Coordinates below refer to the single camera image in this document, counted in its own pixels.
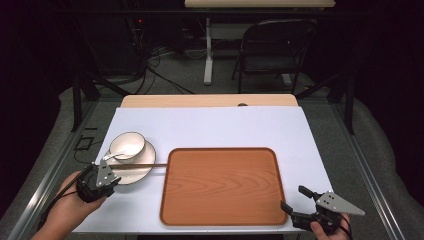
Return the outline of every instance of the hand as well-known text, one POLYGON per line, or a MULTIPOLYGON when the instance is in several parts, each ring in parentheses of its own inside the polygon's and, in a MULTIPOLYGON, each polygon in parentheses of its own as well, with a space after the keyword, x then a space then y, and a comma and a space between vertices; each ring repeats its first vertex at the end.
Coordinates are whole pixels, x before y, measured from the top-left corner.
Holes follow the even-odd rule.
MULTIPOLYGON (((342 216, 346 218, 347 221, 349 221, 349 217, 347 216, 347 214, 342 213, 342 216)), ((342 219, 340 225, 344 227, 345 229, 349 230, 349 225, 344 219, 342 219)), ((311 229, 314 232, 317 240, 348 240, 349 239, 346 233, 340 228, 337 229, 333 235, 327 236, 327 234, 325 234, 324 230, 322 229, 321 225, 318 222, 311 222, 311 229)))
MULTIPOLYGON (((74 172, 67 177, 58 192, 64 189, 78 174, 79 172, 74 172)), ((44 226, 33 236, 33 240, 65 238, 106 200, 106 197, 103 197, 94 202, 85 203, 79 198, 76 190, 76 183, 74 183, 54 204, 44 226)))

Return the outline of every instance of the orange tray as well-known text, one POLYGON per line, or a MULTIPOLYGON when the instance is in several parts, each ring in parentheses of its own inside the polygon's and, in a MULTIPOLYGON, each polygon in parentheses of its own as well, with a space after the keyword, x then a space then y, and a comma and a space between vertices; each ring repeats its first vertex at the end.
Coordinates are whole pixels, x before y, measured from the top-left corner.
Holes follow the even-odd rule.
POLYGON ((160 218, 170 226, 282 225, 274 151, 180 148, 169 154, 160 218))

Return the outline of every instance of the black chair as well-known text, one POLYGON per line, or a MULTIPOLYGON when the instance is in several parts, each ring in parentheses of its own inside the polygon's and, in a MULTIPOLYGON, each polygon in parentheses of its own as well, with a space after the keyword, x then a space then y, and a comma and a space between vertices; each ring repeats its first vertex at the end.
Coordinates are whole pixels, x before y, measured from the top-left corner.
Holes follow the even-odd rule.
POLYGON ((316 24, 310 20, 265 20, 249 27, 231 78, 234 79, 238 70, 238 93, 241 93, 243 74, 276 74, 277 77, 294 74, 293 94, 315 29, 316 24))

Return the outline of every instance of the wrist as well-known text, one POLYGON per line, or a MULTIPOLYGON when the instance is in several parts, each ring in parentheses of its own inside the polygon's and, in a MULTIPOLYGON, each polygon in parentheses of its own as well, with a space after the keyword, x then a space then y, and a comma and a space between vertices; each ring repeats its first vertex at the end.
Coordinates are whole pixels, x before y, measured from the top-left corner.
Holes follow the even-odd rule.
POLYGON ((49 239, 49 240, 62 240, 65 239, 66 236, 71 231, 63 228, 58 227, 52 227, 50 225, 44 225, 34 236, 31 240, 38 240, 38 239, 49 239))

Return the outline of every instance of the saucer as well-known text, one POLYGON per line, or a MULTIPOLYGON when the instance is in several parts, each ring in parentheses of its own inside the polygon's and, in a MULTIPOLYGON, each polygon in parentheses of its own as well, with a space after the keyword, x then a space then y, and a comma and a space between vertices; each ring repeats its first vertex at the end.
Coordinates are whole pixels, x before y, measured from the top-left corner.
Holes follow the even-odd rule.
MULTIPOLYGON (((137 159, 132 162, 132 164, 153 164, 156 160, 156 152, 152 144, 148 141, 146 141, 145 149, 140 156, 137 157, 137 159)), ((118 162, 115 158, 111 158, 106 161, 109 166, 111 165, 124 165, 120 162, 118 162)), ((121 177, 121 181, 119 181, 118 185, 126 185, 135 183, 142 178, 144 178, 149 172, 152 170, 152 168, 139 168, 139 169, 126 169, 126 170, 112 170, 117 177, 121 177)))

